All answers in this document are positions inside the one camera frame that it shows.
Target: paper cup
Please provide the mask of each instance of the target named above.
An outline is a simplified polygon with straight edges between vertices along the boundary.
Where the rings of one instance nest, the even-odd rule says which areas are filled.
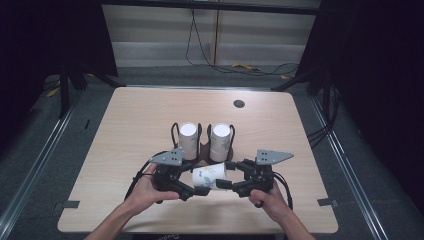
[[[193,169],[193,185],[195,187],[209,187],[213,190],[222,190],[216,187],[216,179],[227,179],[225,163]]]
[[[197,157],[197,126],[194,123],[183,123],[180,127],[178,146],[181,147],[183,158],[193,160]]]
[[[215,125],[211,134],[211,151],[227,153],[231,143],[230,133],[230,126],[227,124],[219,123]]]

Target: person's right hand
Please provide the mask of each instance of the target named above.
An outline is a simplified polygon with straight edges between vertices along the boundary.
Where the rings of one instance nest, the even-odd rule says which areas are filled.
[[[262,208],[274,222],[279,222],[290,211],[275,181],[273,188],[268,193],[257,189],[252,190],[249,200],[253,204],[260,204],[262,201],[264,203]]]

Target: black tape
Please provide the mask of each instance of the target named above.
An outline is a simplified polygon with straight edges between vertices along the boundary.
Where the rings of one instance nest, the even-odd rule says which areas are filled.
[[[320,207],[332,206],[333,208],[335,208],[339,206],[339,203],[337,202],[337,200],[332,200],[330,198],[318,199],[317,201]]]
[[[56,203],[53,207],[55,211],[62,211],[65,208],[78,208],[80,201],[64,201],[63,203]]]

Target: wall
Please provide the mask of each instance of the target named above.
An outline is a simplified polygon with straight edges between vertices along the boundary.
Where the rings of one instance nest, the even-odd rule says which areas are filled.
[[[319,0],[231,0],[245,4],[318,7]],[[104,5],[118,67],[187,65],[189,9]],[[314,16],[195,10],[207,59],[216,64],[299,62]],[[193,28],[188,58],[205,63]]]

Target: metal frame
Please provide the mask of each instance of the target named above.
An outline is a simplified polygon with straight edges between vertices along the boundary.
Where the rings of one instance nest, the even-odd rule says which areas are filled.
[[[144,7],[164,7],[164,8],[187,8],[187,9],[206,9],[206,10],[226,10],[239,12],[263,12],[263,13],[283,13],[299,15],[328,15],[340,14],[332,10],[323,10],[319,8],[288,7],[278,5],[262,4],[240,4],[223,3],[209,1],[155,1],[155,0],[101,0],[105,5],[121,6],[144,6]]]

